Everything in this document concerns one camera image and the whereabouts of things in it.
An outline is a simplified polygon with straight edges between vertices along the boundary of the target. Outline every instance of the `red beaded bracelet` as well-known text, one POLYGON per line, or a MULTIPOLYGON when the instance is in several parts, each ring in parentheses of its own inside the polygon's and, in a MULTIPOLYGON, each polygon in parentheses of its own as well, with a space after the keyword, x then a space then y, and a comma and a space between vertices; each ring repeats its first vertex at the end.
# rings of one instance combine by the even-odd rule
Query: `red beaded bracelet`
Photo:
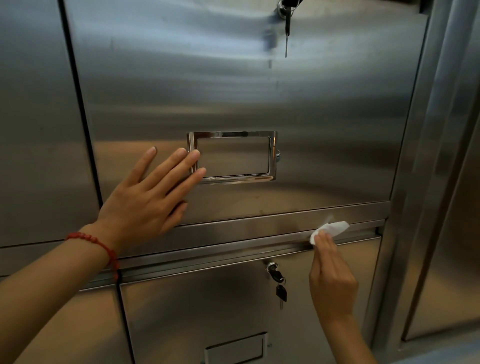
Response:
POLYGON ((110 260, 108 261, 107 265, 111 265, 113 274, 115 275, 115 281, 118 280, 119 278, 118 270, 120 269, 120 264, 119 264, 119 261, 117 260, 117 255, 112 249, 110 249, 108 246, 106 246, 102 242, 98 241, 96 237, 92 235, 84 234, 83 232, 72 232, 71 234, 67 235, 67 237, 65 238, 65 241, 69 239, 87 240, 93 244, 100 245, 102 248, 104 248, 107 251, 108 256, 110 257, 110 260))

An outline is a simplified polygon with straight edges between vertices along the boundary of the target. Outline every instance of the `drawer handle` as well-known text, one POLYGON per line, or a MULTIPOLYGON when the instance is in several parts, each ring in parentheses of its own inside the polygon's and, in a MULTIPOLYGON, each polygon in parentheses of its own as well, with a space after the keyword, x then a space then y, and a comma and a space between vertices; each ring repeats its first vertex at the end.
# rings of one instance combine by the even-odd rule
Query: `drawer handle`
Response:
MULTIPOLYGON (((188 150, 192 151, 198 149, 199 139, 212 138, 248 138, 248 137, 268 137, 270 139, 270 147, 268 152, 268 172, 260 174, 245 174, 240 176, 219 176, 219 177, 204 177, 200 184, 237 184, 237 183, 252 183, 252 182, 268 182, 276 179, 276 164, 280 161, 280 151, 276 148, 276 141, 278 133, 272 132, 190 132, 187 134, 188 150)), ((190 168, 190 173, 194 173, 199 169, 198 162, 190 168)))

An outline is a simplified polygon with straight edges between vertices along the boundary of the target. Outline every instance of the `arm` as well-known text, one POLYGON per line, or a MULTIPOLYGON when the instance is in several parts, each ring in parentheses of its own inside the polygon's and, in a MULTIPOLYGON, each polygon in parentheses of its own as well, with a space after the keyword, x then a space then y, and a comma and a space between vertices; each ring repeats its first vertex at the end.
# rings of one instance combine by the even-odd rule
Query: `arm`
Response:
MULTIPOLYGON (((103 205, 98 220, 80 231, 120 255, 177 225, 184 196, 202 179, 199 169, 178 182, 198 160, 179 149, 144 180, 156 156, 149 149, 103 205)), ((107 252, 85 240, 64 242, 0 283, 0 363, 13 363, 42 327, 108 263, 107 252)))
POLYGON ((376 364, 353 318, 359 284, 332 237, 315 236, 310 292, 320 324, 338 364, 376 364))

